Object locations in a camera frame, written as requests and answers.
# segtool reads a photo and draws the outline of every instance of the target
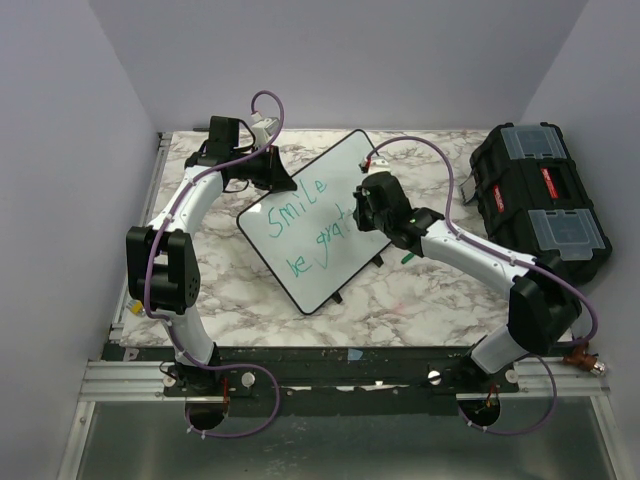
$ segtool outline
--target toolbox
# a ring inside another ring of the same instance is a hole
[[[611,255],[556,125],[499,125],[471,155],[471,170],[463,199],[475,196],[492,242],[537,257],[559,255],[577,285]]]

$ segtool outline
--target marble tabletop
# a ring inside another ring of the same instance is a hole
[[[284,130],[277,145],[294,173],[349,133],[348,130]],[[416,135],[438,144],[453,161],[456,182],[469,174],[469,157],[485,131],[368,131],[374,144]],[[200,147],[203,133],[174,133],[154,215],[179,185],[185,159]],[[414,206],[444,210],[447,171],[424,145],[398,142],[386,148],[393,174]],[[228,189],[243,186],[230,184]],[[369,265],[341,291],[342,304],[329,301],[315,314],[297,310],[235,219],[261,193],[249,187],[222,195],[194,238],[201,272],[197,307],[207,334],[221,346],[436,346],[471,345],[506,322],[507,304],[468,275],[443,263],[414,258],[388,247],[384,265]],[[486,237],[475,207],[464,207],[456,191],[453,220]],[[125,309],[121,344],[168,346],[162,326]]]

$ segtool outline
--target white wall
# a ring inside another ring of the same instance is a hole
[[[163,130],[278,92],[294,127],[520,118],[584,0],[89,0]]]
[[[157,137],[85,0],[0,4],[0,476],[55,478]]]
[[[640,476],[640,2],[591,0],[524,114],[560,125],[613,244],[591,298],[618,424]]]

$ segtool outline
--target whiteboard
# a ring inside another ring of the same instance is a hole
[[[315,312],[390,243],[353,219],[359,163],[373,145],[355,130],[298,171],[295,192],[270,193],[238,215],[253,248],[304,314]]]

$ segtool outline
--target purple cable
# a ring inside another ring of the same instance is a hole
[[[542,366],[547,370],[547,373],[549,374],[549,380],[551,380],[551,389],[553,390],[553,399],[551,400],[551,406],[549,407],[549,410],[547,410],[547,413],[544,415],[544,417],[542,417],[542,419],[540,419],[538,423],[520,430],[513,430],[513,431],[493,430],[490,428],[481,427],[480,425],[473,423],[471,420],[469,420],[469,417],[467,417],[467,415],[462,411],[462,409],[458,407],[458,413],[460,413],[464,421],[467,422],[468,426],[475,428],[476,430],[480,430],[481,432],[484,432],[484,433],[490,433],[492,435],[500,435],[503,437],[513,437],[515,435],[526,435],[527,433],[535,432],[536,430],[539,430],[540,428],[542,428],[544,425],[547,424],[547,422],[551,419],[553,412],[555,412],[556,407],[558,406],[558,386],[556,385],[556,380],[553,378],[553,373],[551,373],[551,368],[549,368],[549,365],[547,365],[547,362],[545,362],[542,359],[542,357],[539,357],[538,355],[531,355],[531,356],[537,358],[538,361],[542,363]]]
[[[242,158],[239,158],[237,160],[233,160],[233,161],[228,162],[228,163],[224,163],[222,165],[216,165],[215,167],[208,168],[207,170],[204,170],[203,172],[201,172],[198,175],[196,175],[195,177],[193,177],[193,183],[187,183],[187,185],[185,185],[185,187],[182,189],[182,191],[176,197],[176,201],[169,208],[169,213],[167,214],[167,217],[162,222],[162,225],[160,225],[160,228],[158,229],[158,232],[156,233],[156,236],[153,239],[153,243],[151,244],[151,251],[149,252],[149,261],[147,263],[147,272],[145,274],[144,298],[143,298],[144,302],[143,303],[144,303],[145,313],[147,314],[147,316],[149,318],[154,318],[154,319],[159,319],[159,320],[164,320],[164,321],[168,321],[169,320],[169,316],[168,315],[164,315],[164,314],[161,314],[161,313],[154,313],[151,310],[151,276],[153,274],[153,261],[155,260],[156,253],[158,251],[158,245],[160,244],[160,239],[162,238],[162,234],[167,229],[167,226],[169,225],[169,222],[171,221],[171,218],[173,217],[173,215],[176,213],[176,211],[180,207],[180,204],[182,203],[182,200],[184,200],[184,197],[187,195],[187,193],[189,193],[191,188],[193,188],[193,186],[196,183],[198,183],[202,178],[206,177],[207,175],[210,175],[210,174],[212,174],[214,172],[220,171],[220,170],[222,170],[224,168],[231,167],[233,165],[238,165],[239,163],[243,163],[243,162],[249,161],[252,158],[255,158],[258,155],[264,153],[273,144],[273,142],[275,142],[276,138],[278,138],[278,135],[280,135],[280,132],[282,131],[282,126],[284,125],[284,105],[282,105],[282,102],[280,101],[280,99],[278,98],[278,96],[275,93],[270,92],[268,90],[261,90],[258,93],[256,93],[253,96],[253,98],[251,99],[251,110],[252,110],[253,113],[255,113],[255,111],[256,111],[255,110],[255,102],[258,99],[258,97],[260,97],[262,95],[268,95],[271,98],[273,98],[276,101],[276,103],[278,104],[278,108],[280,110],[280,125],[278,125],[278,128],[274,132],[274,134],[271,137],[271,139],[265,145],[263,145],[258,150],[256,150],[255,152],[253,152],[253,153],[251,153],[249,155],[246,155],[246,156],[244,156]],[[259,432],[260,430],[263,430],[264,428],[266,428],[273,421],[273,419],[275,418],[275,416],[278,413],[278,410],[280,409],[280,387],[278,385],[278,382],[277,382],[276,378],[273,376],[273,374],[269,370],[267,370],[264,367],[261,367],[260,365],[254,365],[254,364],[250,364],[250,363],[238,363],[238,364],[233,364],[233,365],[223,365],[223,366],[219,366],[219,367],[212,367],[210,365],[206,365],[206,364],[198,361],[197,359],[195,359],[189,352],[184,350],[182,344],[177,339],[177,337],[175,335],[175,331],[173,330],[172,326],[167,326],[167,331],[169,332],[169,337],[171,338],[171,341],[175,345],[175,347],[178,350],[178,352],[180,352],[187,360],[189,360],[191,363],[193,363],[196,367],[201,368],[203,370],[218,371],[218,372],[219,371],[224,371],[224,370],[234,370],[234,369],[238,369],[238,368],[249,368],[249,369],[253,369],[253,370],[260,370],[261,372],[264,372],[269,377],[269,379],[271,380],[271,383],[273,383],[273,387],[275,388],[276,401],[275,401],[275,406],[273,407],[273,411],[271,412],[271,415],[269,416],[269,418],[264,423],[259,425],[258,427],[254,428],[252,430],[248,430],[246,432],[241,432],[241,433],[215,433],[215,432],[201,431],[201,430],[195,429],[193,427],[193,425],[191,425],[191,421],[189,419],[189,411],[187,410],[187,414],[186,415],[187,415],[187,422],[189,423],[190,431],[195,431],[196,433],[199,433],[201,435],[205,435],[207,437],[241,438],[241,437],[246,437],[246,436],[249,436],[249,435],[253,435],[254,433]]]
[[[367,154],[367,158],[370,158],[371,155],[373,155],[375,152],[380,150],[382,147],[389,145],[390,143],[400,142],[404,140],[413,140],[415,142],[424,143],[425,145],[428,145],[429,147],[433,148],[438,153],[438,155],[442,157],[442,160],[444,161],[444,164],[447,167],[447,172],[449,173],[449,192],[447,194],[447,203],[444,207],[444,221],[446,222],[447,227],[449,227],[449,230],[451,230],[453,234],[455,234],[457,237],[467,242],[469,245],[472,245],[477,249],[482,250],[483,252],[493,255],[494,257],[499,258],[500,260],[510,262],[511,257],[509,257],[508,255],[505,255],[504,253],[498,250],[494,250],[493,248],[488,247],[480,242],[477,242],[473,238],[467,237],[464,233],[460,232],[451,221],[451,203],[453,202],[453,188],[454,188],[453,166],[451,165],[451,160],[449,160],[449,157],[447,157],[447,154],[444,153],[442,149],[440,149],[440,147],[438,147],[435,143],[420,137],[404,136],[404,137],[392,138],[390,140],[382,142],[380,145],[378,145],[373,150],[371,150],[371,152]],[[548,272],[547,270],[539,267],[538,265],[535,265],[529,262],[524,262],[522,260],[515,260],[514,263],[519,267],[533,270],[534,272],[544,275],[550,280],[556,282],[558,285],[560,285],[562,288],[567,290],[569,293],[572,293],[573,295],[575,295],[589,311],[589,315],[591,315],[591,330],[589,331],[589,333],[585,337],[578,338],[569,342],[558,342],[557,345],[562,347],[573,347],[576,345],[582,345],[583,343],[586,343],[590,341],[593,337],[595,337],[598,331],[598,315],[596,313],[596,310],[593,304],[589,301],[587,297],[585,297],[582,294],[582,292],[580,292],[577,288],[575,288],[573,285],[566,282],[562,278],[558,277],[557,275],[554,275],[551,272]]]

